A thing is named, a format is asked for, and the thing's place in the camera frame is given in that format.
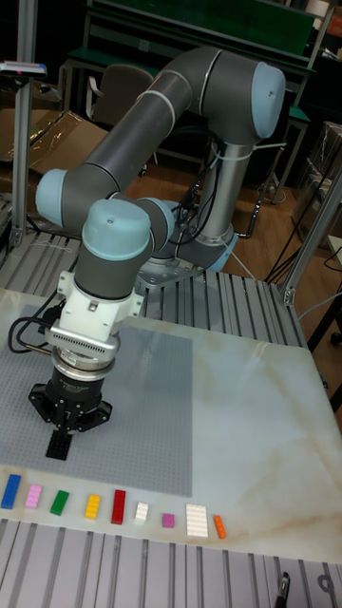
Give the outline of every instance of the yellow lego brick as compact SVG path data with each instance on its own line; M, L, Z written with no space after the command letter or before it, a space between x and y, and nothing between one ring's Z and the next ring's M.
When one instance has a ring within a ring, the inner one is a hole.
M96 520L101 496L90 494L85 510L85 517L89 520Z

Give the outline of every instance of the red lego brick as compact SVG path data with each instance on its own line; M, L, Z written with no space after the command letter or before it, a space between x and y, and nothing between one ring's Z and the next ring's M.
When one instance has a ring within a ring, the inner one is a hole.
M115 490L112 523L121 525L124 520L124 501L125 492L123 490Z

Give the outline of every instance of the green lego brick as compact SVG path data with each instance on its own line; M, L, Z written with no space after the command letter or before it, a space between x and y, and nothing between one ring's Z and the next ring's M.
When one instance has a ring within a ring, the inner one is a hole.
M59 492L53 502L53 505L50 509L50 513L53 513L53 515L62 515L62 511L67 502L67 497L68 497L68 492L59 490Z

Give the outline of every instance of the office chair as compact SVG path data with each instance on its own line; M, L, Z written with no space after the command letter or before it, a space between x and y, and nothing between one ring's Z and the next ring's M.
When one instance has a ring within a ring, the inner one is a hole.
M145 69L129 64L108 66L97 87L94 76L88 77L85 112L87 117L102 128L115 126L134 105L137 97L153 82L153 76ZM146 165L140 173L146 173Z

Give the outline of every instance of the pink lego brick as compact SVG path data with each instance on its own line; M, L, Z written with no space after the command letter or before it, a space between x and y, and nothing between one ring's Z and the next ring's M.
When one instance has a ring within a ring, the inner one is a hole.
M43 486L32 484L28 491L27 501L25 502L26 509L36 509L37 504L39 502L39 497L41 495Z
M162 527L163 528L174 528L175 527L175 516L170 513L164 513L162 515Z

